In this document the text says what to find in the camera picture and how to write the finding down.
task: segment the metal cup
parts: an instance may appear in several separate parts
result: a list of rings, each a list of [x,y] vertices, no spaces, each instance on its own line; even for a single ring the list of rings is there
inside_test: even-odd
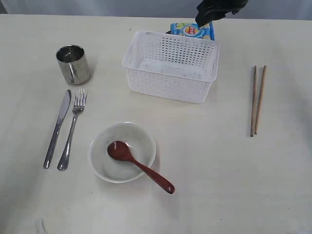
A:
[[[67,83],[82,84],[89,80],[90,71],[82,47],[66,45],[57,51],[56,57]]]

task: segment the red spoon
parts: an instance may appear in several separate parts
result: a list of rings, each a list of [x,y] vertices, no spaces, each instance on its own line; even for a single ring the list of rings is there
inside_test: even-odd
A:
[[[175,192],[175,187],[170,183],[168,180],[166,180],[164,177],[162,177],[157,172],[153,171],[152,169],[148,168],[147,166],[144,166],[143,164],[136,161],[133,156],[131,155],[131,152],[129,150],[129,147],[126,145],[126,143],[122,141],[114,141],[107,147],[107,153],[110,157],[112,157],[115,160],[119,161],[127,161],[134,163],[136,166],[138,166],[142,171],[144,171],[153,181],[155,181],[161,188],[163,188],[166,192],[173,194]]]

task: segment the wooden chopstick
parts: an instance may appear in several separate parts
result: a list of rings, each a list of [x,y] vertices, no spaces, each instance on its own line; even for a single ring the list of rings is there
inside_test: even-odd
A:
[[[256,95],[256,87],[257,87],[257,66],[254,67],[253,74],[253,107],[252,107],[252,122],[250,127],[250,136],[254,136],[254,113],[255,113],[255,95]]]
[[[257,117],[255,119],[255,130],[254,130],[255,134],[257,134],[257,131],[258,131],[258,122],[259,122],[259,116],[260,116],[260,110],[261,110],[261,104],[262,104],[262,95],[263,95],[263,87],[264,87],[264,82],[265,82],[266,71],[267,71],[267,65],[265,65],[263,67],[263,72],[262,72],[262,79],[261,79],[261,86],[260,86],[260,94],[259,94]]]

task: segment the knife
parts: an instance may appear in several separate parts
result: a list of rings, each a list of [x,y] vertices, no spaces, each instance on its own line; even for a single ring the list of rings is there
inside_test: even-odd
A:
[[[49,168],[49,166],[51,164],[55,145],[57,144],[57,140],[58,140],[58,136],[59,136],[59,130],[60,130],[60,127],[62,126],[63,120],[66,116],[67,111],[68,111],[71,98],[72,98],[72,93],[70,90],[67,90],[65,93],[64,99],[63,99],[62,106],[60,107],[60,111],[58,114],[58,120],[57,120],[57,123],[55,125],[55,129],[54,129],[52,139],[51,139],[51,142],[49,145],[47,156],[45,157],[45,160],[44,160],[43,168]]]

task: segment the colorful packaging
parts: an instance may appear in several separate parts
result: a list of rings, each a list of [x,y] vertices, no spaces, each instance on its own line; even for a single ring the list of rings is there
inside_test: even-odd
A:
[[[200,28],[196,23],[172,23],[170,30],[175,35],[215,40],[212,22]]]

